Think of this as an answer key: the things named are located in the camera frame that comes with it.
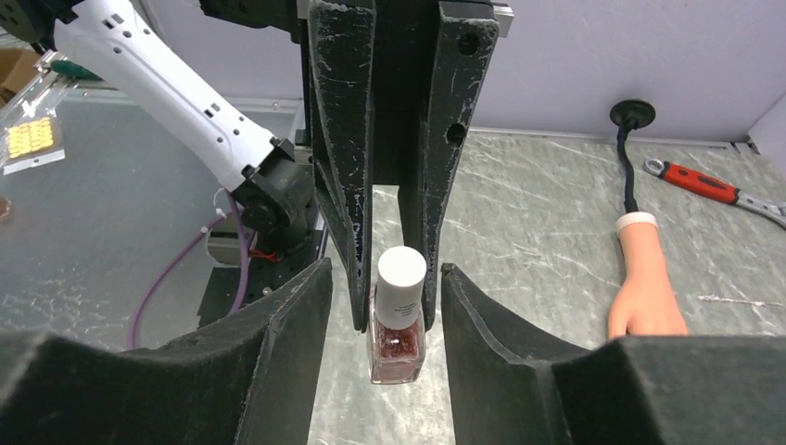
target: white wall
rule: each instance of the white wall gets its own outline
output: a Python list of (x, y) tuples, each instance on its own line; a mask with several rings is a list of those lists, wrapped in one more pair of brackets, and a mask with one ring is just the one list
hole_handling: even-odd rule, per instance
[(759, 151), (786, 175), (786, 95), (748, 133)]
[[(284, 32), (146, 0), (172, 48), (227, 95), (301, 97)], [(742, 140), (786, 92), (784, 0), (509, 0), (473, 124), (610, 134), (609, 108), (641, 97), (658, 119), (641, 136)], [(241, 46), (252, 45), (244, 53)]]

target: red glitter nail polish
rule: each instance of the red glitter nail polish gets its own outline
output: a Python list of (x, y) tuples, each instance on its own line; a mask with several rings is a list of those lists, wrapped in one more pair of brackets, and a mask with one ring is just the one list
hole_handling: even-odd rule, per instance
[(378, 282), (369, 296), (371, 381), (410, 383), (417, 379), (425, 358), (420, 302), (425, 260), (412, 248), (392, 248), (380, 257), (378, 270)]

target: hand model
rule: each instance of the hand model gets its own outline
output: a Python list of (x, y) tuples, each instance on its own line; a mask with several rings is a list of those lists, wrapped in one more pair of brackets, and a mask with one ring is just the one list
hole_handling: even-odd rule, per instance
[(609, 340), (634, 336), (685, 336), (688, 326), (679, 312), (650, 213), (629, 213), (617, 221), (627, 276), (609, 311)]

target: black cable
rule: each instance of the black cable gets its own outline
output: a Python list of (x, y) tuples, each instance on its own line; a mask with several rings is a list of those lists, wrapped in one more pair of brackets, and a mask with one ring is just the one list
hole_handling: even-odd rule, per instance
[(616, 134), (616, 153), (619, 156), (619, 162), (622, 164), (623, 170), (625, 170), (625, 213), (639, 211), (639, 204), (636, 202), (636, 198), (633, 194), (633, 182), (635, 180), (633, 164), (630, 163), (628, 153), (625, 150), (625, 141), (628, 139), (628, 132), (630, 131), (628, 129), (632, 129), (634, 126), (635, 124), (620, 125), (619, 132)]
[(311, 146), (311, 63), (309, 54), (309, 23), (299, 21), (300, 26), (300, 70), (303, 76), (303, 108), (306, 110), (305, 145)]
[(44, 46), (41, 44), (30, 44), (32, 50), (38, 53), (39, 55), (43, 56), (46, 53)]

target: gray marble surface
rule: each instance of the gray marble surface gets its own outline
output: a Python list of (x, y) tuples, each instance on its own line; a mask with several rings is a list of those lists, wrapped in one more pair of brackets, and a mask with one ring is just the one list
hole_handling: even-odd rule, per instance
[[(760, 197), (786, 200), (786, 181), (772, 163), (696, 147), (631, 144), (629, 154), (637, 166), (639, 205), (658, 219), (672, 285), (691, 332), (786, 334), (786, 231), (640, 168), (646, 158), (657, 157)], [(374, 191), (376, 258), (402, 242), (396, 193), (395, 187)], [(621, 193), (613, 146), (473, 135), (442, 228), (440, 260), (458, 264), (491, 297), (542, 329), (597, 347), (624, 279), (614, 229)], [(339, 264), (332, 247), (329, 256)], [(334, 280), (309, 444), (454, 443), (438, 306), (419, 380), (376, 387), (368, 383), (365, 338), (352, 329), (340, 266)]]

